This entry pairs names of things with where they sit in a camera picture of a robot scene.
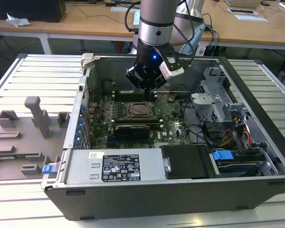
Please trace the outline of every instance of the power supply label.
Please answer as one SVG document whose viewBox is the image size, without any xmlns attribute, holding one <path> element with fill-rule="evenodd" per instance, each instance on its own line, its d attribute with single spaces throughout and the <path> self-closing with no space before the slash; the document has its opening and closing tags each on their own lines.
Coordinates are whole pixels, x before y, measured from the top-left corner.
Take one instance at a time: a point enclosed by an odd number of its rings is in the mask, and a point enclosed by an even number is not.
<svg viewBox="0 0 285 228">
<path fill-rule="evenodd" d="M 103 182 L 141 180 L 138 154 L 104 155 L 102 168 Z"/>
</svg>

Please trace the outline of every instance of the aluminum extrusion table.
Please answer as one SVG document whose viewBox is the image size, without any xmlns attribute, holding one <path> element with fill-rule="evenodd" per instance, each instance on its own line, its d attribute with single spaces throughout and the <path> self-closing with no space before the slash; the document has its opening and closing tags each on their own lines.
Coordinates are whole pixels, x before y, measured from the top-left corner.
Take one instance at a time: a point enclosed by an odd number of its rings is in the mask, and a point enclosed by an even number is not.
<svg viewBox="0 0 285 228">
<path fill-rule="evenodd" d="M 42 97 L 41 108 L 47 109 L 49 115 L 71 112 L 77 83 L 83 75 L 80 58 L 57 55 L 17 58 L 0 81 L 0 111 L 8 108 L 18 116 L 30 116 L 23 105 L 25 97 L 38 95 Z M 263 64 L 253 60 L 230 62 L 285 137 L 285 87 Z M 0 181 L 0 227 L 285 228 L 285 194 L 254 210 L 73 222 L 66 220 L 47 198 L 40 187 L 41 180 L 16 182 Z"/>
</svg>

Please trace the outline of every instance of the white cable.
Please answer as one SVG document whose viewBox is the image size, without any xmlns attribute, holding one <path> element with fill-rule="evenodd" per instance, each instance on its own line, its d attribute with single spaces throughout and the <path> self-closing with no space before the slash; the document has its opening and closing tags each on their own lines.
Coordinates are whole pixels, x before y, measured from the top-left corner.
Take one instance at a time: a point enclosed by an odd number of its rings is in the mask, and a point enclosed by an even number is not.
<svg viewBox="0 0 285 228">
<path fill-rule="evenodd" d="M 36 39 L 37 39 L 37 38 L 35 38 L 35 39 L 34 39 L 32 42 L 30 42 L 29 44 L 20 47 L 20 48 L 19 48 L 18 50 L 16 50 L 15 52 L 18 52 L 18 51 L 20 51 L 21 49 L 23 49 L 23 48 L 25 48 L 25 47 L 31 45 L 32 43 L 34 43 L 34 42 L 36 41 Z"/>
</svg>

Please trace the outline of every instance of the blue clip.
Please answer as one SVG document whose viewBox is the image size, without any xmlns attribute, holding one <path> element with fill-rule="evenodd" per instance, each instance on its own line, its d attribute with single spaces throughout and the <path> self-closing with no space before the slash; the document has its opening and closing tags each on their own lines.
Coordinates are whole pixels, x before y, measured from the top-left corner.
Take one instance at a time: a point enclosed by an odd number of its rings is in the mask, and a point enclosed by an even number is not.
<svg viewBox="0 0 285 228">
<path fill-rule="evenodd" d="M 83 118 L 78 119 L 78 123 L 82 124 L 84 122 Z"/>
<path fill-rule="evenodd" d="M 214 160 L 234 160 L 231 151 L 216 150 L 212 155 Z"/>
<path fill-rule="evenodd" d="M 55 165 L 44 165 L 42 174 L 55 174 Z"/>
<path fill-rule="evenodd" d="M 74 144 L 75 144 L 75 145 L 79 145 L 79 144 L 80 144 L 80 141 L 79 141 L 78 139 L 75 139 L 75 140 L 74 140 Z"/>
</svg>

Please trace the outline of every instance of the wooden desk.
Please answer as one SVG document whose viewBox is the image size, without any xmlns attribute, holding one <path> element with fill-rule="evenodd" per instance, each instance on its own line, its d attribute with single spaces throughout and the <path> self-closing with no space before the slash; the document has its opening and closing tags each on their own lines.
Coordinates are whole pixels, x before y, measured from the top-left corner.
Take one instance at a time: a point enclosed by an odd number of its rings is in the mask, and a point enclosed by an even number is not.
<svg viewBox="0 0 285 228">
<path fill-rule="evenodd" d="M 75 5 L 66 3 L 66 13 L 59 23 L 30 21 L 32 25 L 16 28 L 5 20 L 0 20 L 0 34 L 3 36 L 37 37 L 41 40 L 45 54 L 52 54 L 49 38 L 132 41 L 133 34 L 126 30 L 123 23 L 124 12 L 111 12 L 111 7 L 106 7 L 104 4 L 99 6 L 78 4 L 77 7 Z M 134 13 L 129 13 L 128 21 L 130 23 L 133 22 L 133 17 Z"/>
<path fill-rule="evenodd" d="M 223 9 L 239 9 L 239 7 L 230 7 L 224 1 L 217 4 L 220 6 L 213 6 L 215 2 L 205 0 L 203 13 L 209 13 L 212 17 L 213 28 L 220 35 L 220 46 L 226 47 L 242 47 L 242 48 L 268 48 L 268 49 L 285 49 L 285 10 L 278 5 L 278 2 L 269 1 L 270 7 L 276 7 L 273 10 L 262 6 L 257 9 L 242 8 L 247 10 L 254 10 L 258 13 L 262 12 L 266 16 L 268 22 L 262 21 L 247 21 L 239 20 L 234 14 L 227 13 Z M 257 17 L 264 17 L 263 14 L 256 15 Z M 206 23 L 210 24 L 208 15 L 204 16 Z M 212 39 L 210 32 L 204 32 L 200 45 L 208 45 L 209 40 Z"/>
<path fill-rule="evenodd" d="M 217 4 L 225 10 L 227 8 L 237 8 L 229 7 L 223 0 Z M 278 8 L 282 8 L 278 5 L 278 2 L 270 1 L 270 4 L 271 7 L 278 6 Z M 123 25 L 124 12 L 111 12 L 111 8 L 105 5 L 77 5 L 77 7 L 74 6 L 75 4 L 70 3 L 66 3 L 66 5 L 66 13 L 59 23 L 32 21 L 30 26 L 16 28 L 6 21 L 0 20 L 0 33 L 5 36 L 37 37 L 41 40 L 45 54 L 52 53 L 48 43 L 49 38 L 132 41 L 133 35 Z M 220 46 L 285 49 L 284 9 L 276 13 L 266 8 L 263 13 L 266 15 L 268 22 L 261 22 L 238 20 L 235 14 L 227 13 L 221 7 L 213 5 L 212 0 L 205 0 L 202 11 L 212 16 L 213 28 L 220 35 Z M 260 6 L 253 10 L 261 12 L 263 9 Z M 133 13 L 129 14 L 129 22 L 133 21 L 133 16 Z M 210 23 L 207 15 L 204 18 L 206 23 Z M 207 46 L 210 40 L 210 32 L 205 32 L 199 47 Z"/>
</svg>

